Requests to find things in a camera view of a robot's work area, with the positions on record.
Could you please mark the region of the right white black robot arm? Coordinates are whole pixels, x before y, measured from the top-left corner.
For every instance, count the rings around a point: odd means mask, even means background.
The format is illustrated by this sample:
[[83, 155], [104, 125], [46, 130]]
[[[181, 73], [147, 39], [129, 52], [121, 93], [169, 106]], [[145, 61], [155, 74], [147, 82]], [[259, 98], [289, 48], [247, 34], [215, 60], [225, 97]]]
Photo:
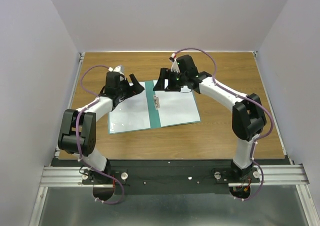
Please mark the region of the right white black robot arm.
[[231, 112], [231, 127], [237, 137], [236, 154], [230, 164], [228, 176], [241, 182], [253, 168], [253, 152], [256, 140], [267, 123], [264, 108], [256, 94], [237, 92], [213, 75], [199, 72], [190, 55], [169, 58], [171, 68], [161, 68], [154, 91], [179, 92], [183, 87], [206, 95]]

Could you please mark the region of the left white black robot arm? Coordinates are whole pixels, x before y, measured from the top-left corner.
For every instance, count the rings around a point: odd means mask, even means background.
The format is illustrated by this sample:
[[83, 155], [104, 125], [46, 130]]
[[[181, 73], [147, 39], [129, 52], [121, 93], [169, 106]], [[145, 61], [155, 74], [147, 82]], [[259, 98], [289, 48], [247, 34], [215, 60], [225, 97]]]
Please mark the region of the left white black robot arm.
[[119, 173], [118, 178], [115, 178], [109, 159], [98, 151], [96, 142], [97, 121], [123, 101], [145, 90], [134, 74], [130, 74], [129, 78], [131, 82], [121, 70], [107, 72], [105, 86], [98, 94], [94, 94], [94, 101], [78, 109], [67, 109], [63, 113], [57, 145], [59, 149], [75, 155], [87, 167], [82, 172], [84, 180], [97, 180], [101, 184], [109, 180], [118, 184], [127, 182], [127, 172]]

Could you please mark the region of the teal paper folder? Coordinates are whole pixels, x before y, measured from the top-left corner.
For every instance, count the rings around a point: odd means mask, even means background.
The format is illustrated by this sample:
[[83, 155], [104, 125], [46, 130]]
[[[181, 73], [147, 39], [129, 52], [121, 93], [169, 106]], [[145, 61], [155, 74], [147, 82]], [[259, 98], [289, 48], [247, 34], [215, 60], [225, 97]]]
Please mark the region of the teal paper folder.
[[156, 81], [145, 81], [141, 82], [140, 84], [144, 87], [146, 91], [147, 97], [147, 105], [148, 105], [148, 113], [149, 113], [149, 120], [150, 120], [150, 128], [149, 129], [157, 129], [162, 128], [160, 124], [159, 114], [158, 111], [155, 109], [153, 96], [155, 95], [153, 91], [153, 87], [155, 86]]

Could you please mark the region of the white paper sheet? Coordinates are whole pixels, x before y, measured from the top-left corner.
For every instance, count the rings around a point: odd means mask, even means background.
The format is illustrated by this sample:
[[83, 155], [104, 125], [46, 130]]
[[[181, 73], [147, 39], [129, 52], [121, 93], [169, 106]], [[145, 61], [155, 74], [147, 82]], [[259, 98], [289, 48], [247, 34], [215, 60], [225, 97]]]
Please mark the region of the white paper sheet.
[[198, 123], [201, 121], [194, 93], [183, 86], [179, 92], [154, 91], [161, 127]]
[[108, 133], [118, 134], [149, 129], [150, 117], [146, 91], [121, 102], [108, 114]]

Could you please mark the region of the metal folder clip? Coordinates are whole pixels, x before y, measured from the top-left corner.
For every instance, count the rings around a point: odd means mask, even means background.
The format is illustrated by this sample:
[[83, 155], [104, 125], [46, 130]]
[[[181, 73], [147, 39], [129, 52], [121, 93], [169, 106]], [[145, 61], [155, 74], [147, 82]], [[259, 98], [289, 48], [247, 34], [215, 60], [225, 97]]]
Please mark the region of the metal folder clip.
[[154, 101], [154, 107], [155, 107], [155, 109], [156, 109], [156, 110], [159, 110], [159, 108], [160, 108], [160, 102], [159, 102], [159, 98], [158, 98], [156, 95], [153, 96], [153, 101]]

